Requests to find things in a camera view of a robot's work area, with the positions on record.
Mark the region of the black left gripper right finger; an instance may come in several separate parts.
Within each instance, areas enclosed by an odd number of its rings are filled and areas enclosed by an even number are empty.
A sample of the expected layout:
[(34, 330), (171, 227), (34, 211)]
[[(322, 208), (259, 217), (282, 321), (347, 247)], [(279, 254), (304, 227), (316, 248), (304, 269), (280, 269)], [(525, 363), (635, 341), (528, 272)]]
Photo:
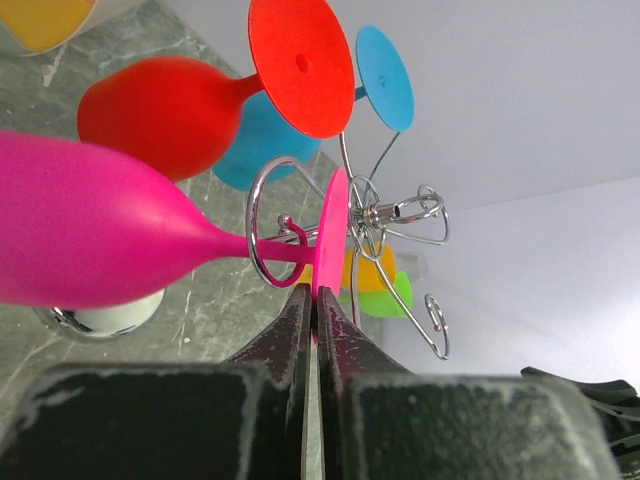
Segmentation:
[(418, 375), (328, 288), (317, 297), (328, 479), (616, 479), (600, 422), (559, 380)]

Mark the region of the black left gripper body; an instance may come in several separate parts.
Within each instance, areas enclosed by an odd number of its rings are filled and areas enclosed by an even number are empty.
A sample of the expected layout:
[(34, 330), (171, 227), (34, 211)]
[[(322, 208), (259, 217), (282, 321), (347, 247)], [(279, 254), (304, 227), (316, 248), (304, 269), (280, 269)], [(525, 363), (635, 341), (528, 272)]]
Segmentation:
[(639, 478), (639, 393), (625, 380), (585, 383), (531, 366), (523, 377), (560, 380), (576, 387), (595, 410), (622, 479)]

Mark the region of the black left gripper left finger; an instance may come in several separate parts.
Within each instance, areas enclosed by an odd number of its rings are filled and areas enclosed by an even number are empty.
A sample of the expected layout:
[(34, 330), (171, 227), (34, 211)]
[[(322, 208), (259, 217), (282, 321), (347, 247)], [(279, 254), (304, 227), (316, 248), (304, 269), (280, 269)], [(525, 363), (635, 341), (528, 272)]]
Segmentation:
[(300, 479), (312, 295), (220, 363), (76, 363), (27, 389), (5, 479)]

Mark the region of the green wine glass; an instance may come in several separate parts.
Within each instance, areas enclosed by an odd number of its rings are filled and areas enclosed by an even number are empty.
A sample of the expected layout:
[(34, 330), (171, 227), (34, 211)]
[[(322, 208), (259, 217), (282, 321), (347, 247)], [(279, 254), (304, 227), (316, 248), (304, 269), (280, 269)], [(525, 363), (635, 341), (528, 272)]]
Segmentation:
[[(413, 308), (413, 290), (404, 271), (398, 271), (391, 282), (402, 301)], [(361, 313), (376, 318), (405, 318), (406, 313), (392, 295), (376, 269), (358, 272), (358, 308)]]

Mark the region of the orange wine glass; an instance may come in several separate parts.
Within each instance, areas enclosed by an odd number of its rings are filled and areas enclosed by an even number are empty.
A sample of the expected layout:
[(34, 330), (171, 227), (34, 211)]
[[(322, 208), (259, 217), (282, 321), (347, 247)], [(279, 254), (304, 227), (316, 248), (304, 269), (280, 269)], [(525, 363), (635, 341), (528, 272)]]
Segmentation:
[[(353, 248), (345, 251), (343, 274), (341, 287), (345, 289), (351, 288), (351, 267), (353, 260)], [(379, 263), (384, 270), (387, 278), (394, 282), (397, 274), (396, 261), (393, 250), (390, 245), (386, 244), (383, 249), (382, 257)], [(357, 290), (359, 292), (377, 292), (386, 289), (386, 283), (382, 275), (379, 273), (375, 263), (362, 255), (358, 256), (357, 268)]]

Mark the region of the chrome wine glass rack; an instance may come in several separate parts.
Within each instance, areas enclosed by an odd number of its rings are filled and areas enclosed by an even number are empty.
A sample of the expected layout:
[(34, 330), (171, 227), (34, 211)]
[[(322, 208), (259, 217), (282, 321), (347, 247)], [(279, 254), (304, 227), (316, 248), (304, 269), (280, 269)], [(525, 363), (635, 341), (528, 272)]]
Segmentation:
[[(420, 324), (409, 304), (404, 301), (395, 284), (382, 267), (381, 258), (386, 245), (386, 237), (391, 234), (419, 243), (443, 245), (449, 239), (449, 216), (444, 199), (430, 186), (422, 184), (417, 194), (399, 203), (383, 204), (373, 183), (378, 170), (374, 167), (368, 176), (355, 175), (347, 153), (345, 135), (339, 135), (341, 157), (346, 169), (348, 185), (348, 229), (353, 239), (351, 256), (349, 291), (353, 322), (360, 326), (361, 289), (357, 286), (359, 264), (362, 258), (374, 265), (381, 276), (384, 287), (404, 312), (419, 335), (426, 341), (437, 358), (446, 360), (450, 356), (448, 325), (437, 300), (429, 293), (424, 295), (426, 311), (431, 318), (433, 328), (443, 336), (443, 346), (438, 347), (425, 328)], [(284, 288), (295, 283), (298, 277), (291, 275), (283, 280), (276, 279), (267, 269), (260, 255), (258, 243), (259, 203), (267, 180), (281, 167), (293, 167), (315, 190), (318, 196), (327, 200), (329, 193), (322, 191), (319, 184), (302, 163), (291, 156), (276, 157), (266, 163), (258, 173), (249, 190), (246, 203), (244, 226), (249, 258), (260, 277), (269, 285)], [(412, 224), (427, 218), (440, 216), (444, 222), (444, 235), (441, 239), (432, 239), (401, 233), (392, 229), (394, 224)], [(93, 310), (69, 311), (57, 307), (37, 309), (38, 318), (49, 328), (83, 341), (106, 341), (127, 335), (147, 323), (159, 309), (164, 298), (163, 290), (124, 305)]]

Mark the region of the pink wine glass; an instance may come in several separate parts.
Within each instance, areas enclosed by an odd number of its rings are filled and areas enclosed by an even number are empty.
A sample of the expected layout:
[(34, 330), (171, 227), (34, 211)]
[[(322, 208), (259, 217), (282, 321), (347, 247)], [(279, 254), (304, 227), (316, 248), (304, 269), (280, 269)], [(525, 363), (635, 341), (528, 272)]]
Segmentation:
[(211, 223), (162, 174), (126, 154), (68, 139), (1, 134), (1, 299), (91, 309), (134, 301), (224, 257), (311, 266), (341, 284), (348, 181), (328, 185), (318, 237), (286, 244)]

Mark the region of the red wine glass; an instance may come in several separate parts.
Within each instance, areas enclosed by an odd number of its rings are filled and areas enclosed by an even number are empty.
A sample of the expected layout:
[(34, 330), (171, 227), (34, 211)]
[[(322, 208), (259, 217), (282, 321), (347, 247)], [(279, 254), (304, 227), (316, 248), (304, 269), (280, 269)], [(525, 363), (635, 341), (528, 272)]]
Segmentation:
[(77, 111), (81, 141), (127, 153), (172, 181), (212, 167), (259, 92), (295, 129), (330, 138), (347, 126), (355, 79), (349, 44), (326, 1), (253, 1), (253, 75), (232, 78), (195, 58), (139, 60), (96, 82)]

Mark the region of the clear wine glass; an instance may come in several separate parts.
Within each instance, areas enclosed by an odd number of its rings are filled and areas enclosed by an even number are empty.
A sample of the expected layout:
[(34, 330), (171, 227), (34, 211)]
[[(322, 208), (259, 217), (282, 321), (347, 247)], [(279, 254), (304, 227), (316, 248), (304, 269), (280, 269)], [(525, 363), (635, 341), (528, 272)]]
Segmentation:
[(395, 255), (396, 267), (411, 281), (423, 281), (428, 275), (428, 261), (423, 252), (399, 252)]

